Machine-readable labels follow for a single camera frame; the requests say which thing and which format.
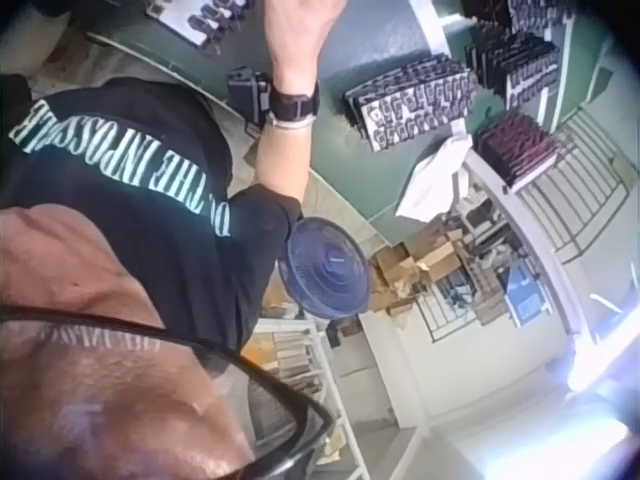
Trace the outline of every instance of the stack of cardboard boxes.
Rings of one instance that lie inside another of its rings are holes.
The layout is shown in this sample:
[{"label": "stack of cardboard boxes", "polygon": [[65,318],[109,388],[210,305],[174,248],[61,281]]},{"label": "stack of cardboard boxes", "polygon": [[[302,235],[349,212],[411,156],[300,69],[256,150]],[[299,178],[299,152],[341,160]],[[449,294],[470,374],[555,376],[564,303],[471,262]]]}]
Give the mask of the stack of cardboard boxes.
[{"label": "stack of cardboard boxes", "polygon": [[411,310],[415,295],[462,266],[467,253],[462,231],[446,231],[440,220],[395,247],[384,247],[370,261],[373,293],[369,309],[391,317]]}]

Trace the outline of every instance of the green table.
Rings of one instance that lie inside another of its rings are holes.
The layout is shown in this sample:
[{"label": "green table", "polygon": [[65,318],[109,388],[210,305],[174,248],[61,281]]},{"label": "green table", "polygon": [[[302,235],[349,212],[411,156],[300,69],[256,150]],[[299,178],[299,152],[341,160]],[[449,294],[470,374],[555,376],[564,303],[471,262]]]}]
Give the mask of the green table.
[{"label": "green table", "polygon": [[[102,0],[82,3],[91,18],[99,19],[87,27],[94,38],[169,71],[214,101],[226,101],[230,70],[244,65],[257,71],[270,70],[262,2],[257,2],[241,31],[224,39],[217,55],[193,47],[147,17],[142,0],[129,0],[121,8]],[[440,17],[461,11],[459,0],[434,0],[433,5]],[[464,61],[464,46],[471,41],[468,29],[446,32],[452,57]],[[554,30],[553,40],[564,40],[563,29]],[[421,228],[419,222],[396,217],[395,206],[413,166],[433,153],[451,129],[446,126],[374,154],[347,122],[341,96],[375,75],[429,53],[409,0],[349,0],[319,63],[322,107],[314,129],[312,167],[391,244]],[[547,112],[553,113],[555,98],[557,95],[550,95]],[[503,109],[498,97],[481,90],[475,111],[466,119],[467,130],[475,131],[488,116]],[[527,106],[527,111],[537,109],[537,100]]]}]

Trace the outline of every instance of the sleeve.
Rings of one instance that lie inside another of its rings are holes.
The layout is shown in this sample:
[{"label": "sleeve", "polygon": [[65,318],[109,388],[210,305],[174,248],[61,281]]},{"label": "sleeve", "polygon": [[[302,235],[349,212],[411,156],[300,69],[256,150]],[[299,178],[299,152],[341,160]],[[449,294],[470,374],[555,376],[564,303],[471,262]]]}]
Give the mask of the sleeve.
[{"label": "sleeve", "polygon": [[249,339],[277,258],[300,217],[301,205],[262,185],[252,185],[229,200],[229,233],[222,263],[234,282],[236,310],[243,325],[239,344]]}]

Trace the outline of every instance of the man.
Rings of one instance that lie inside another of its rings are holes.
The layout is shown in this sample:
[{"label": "man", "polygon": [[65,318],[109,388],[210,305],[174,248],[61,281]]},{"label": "man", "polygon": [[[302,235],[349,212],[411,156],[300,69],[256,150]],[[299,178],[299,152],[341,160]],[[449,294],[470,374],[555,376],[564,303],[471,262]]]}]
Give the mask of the man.
[{"label": "man", "polygon": [[[217,371],[225,387],[196,348],[118,331],[239,352],[257,322],[300,213],[318,55],[346,0],[264,2],[273,111],[254,184],[232,198],[229,147],[181,86],[62,92],[3,132],[2,447],[20,478],[220,478],[264,454],[225,399],[232,369]],[[65,324],[79,318],[92,323]],[[97,434],[78,409],[98,414]]]}]

